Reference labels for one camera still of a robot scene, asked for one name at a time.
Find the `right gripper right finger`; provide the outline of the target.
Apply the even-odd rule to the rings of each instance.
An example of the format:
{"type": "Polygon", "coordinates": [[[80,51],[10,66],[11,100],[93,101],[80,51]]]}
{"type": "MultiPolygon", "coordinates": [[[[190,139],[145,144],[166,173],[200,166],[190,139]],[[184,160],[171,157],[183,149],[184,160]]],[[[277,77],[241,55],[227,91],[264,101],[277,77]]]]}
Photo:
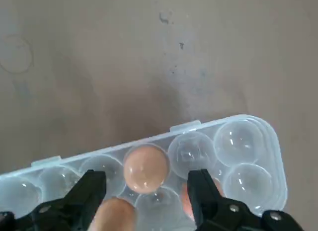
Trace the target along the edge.
{"type": "Polygon", "coordinates": [[[198,231],[302,231],[289,214],[267,210],[259,217],[248,206],[219,193],[206,169],[192,170],[187,193],[198,231]]]}

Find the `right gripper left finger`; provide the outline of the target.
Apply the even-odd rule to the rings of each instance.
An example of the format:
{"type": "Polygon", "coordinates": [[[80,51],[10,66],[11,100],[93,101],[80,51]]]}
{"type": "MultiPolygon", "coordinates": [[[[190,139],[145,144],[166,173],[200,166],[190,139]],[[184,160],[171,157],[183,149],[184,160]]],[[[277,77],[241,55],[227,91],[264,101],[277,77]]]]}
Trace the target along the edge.
{"type": "Polygon", "coordinates": [[[61,199],[39,204],[29,214],[16,218],[0,213],[2,231],[86,231],[106,195],[106,173],[88,170],[61,199]]]}

